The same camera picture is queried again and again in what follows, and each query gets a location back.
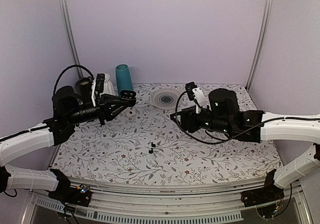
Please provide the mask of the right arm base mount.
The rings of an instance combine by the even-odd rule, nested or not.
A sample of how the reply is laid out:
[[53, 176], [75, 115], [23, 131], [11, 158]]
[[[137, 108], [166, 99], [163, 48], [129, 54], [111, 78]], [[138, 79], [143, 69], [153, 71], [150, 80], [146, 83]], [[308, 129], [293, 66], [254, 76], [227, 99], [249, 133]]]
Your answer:
[[257, 207], [258, 215], [264, 219], [272, 219], [276, 216], [280, 209], [283, 198], [285, 197], [284, 191], [277, 187], [261, 187], [252, 190], [243, 191], [240, 200], [245, 207]]

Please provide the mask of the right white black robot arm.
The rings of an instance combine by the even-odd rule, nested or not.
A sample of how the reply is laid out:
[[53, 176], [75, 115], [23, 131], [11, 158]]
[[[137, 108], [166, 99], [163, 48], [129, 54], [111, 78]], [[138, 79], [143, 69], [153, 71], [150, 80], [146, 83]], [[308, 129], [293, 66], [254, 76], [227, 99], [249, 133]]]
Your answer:
[[320, 116], [275, 114], [263, 110], [241, 111], [234, 91], [218, 88], [205, 97], [196, 86], [187, 85], [185, 94], [194, 106], [175, 110], [170, 119], [187, 136], [200, 129], [224, 134], [226, 141], [303, 141], [311, 146], [285, 166], [269, 172], [258, 197], [269, 202], [297, 179], [320, 167]]

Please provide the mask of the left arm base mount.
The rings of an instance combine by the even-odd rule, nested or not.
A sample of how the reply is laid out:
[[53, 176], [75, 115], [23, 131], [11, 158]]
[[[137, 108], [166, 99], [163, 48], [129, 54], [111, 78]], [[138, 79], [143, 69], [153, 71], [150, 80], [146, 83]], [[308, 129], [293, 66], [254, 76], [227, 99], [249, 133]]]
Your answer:
[[92, 199], [92, 194], [89, 185], [80, 184], [76, 187], [58, 187], [55, 191], [49, 191], [48, 197], [62, 204], [88, 207]]

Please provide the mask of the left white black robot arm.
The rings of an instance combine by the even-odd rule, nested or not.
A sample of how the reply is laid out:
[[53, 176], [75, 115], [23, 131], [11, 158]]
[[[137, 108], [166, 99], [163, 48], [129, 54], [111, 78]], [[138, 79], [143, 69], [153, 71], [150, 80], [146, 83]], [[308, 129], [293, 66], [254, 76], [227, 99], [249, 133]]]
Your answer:
[[55, 192], [63, 201], [70, 201], [74, 197], [70, 180], [60, 170], [32, 170], [14, 167], [9, 163], [36, 150], [65, 143], [75, 133], [78, 124], [99, 120], [104, 125], [126, 108], [133, 107], [137, 101], [133, 90], [122, 90], [120, 96], [97, 95], [92, 102], [80, 104], [81, 99], [72, 86], [63, 86], [52, 97], [52, 118], [1, 138], [1, 192], [13, 189], [45, 190]]

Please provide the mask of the black earbud charging case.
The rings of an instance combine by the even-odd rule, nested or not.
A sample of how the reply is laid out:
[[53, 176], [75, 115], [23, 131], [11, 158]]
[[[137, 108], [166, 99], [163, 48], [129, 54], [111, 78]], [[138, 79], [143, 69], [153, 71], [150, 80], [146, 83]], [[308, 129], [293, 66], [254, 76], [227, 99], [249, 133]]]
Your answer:
[[122, 99], [134, 100], [136, 99], [136, 92], [133, 90], [121, 90], [120, 97]]

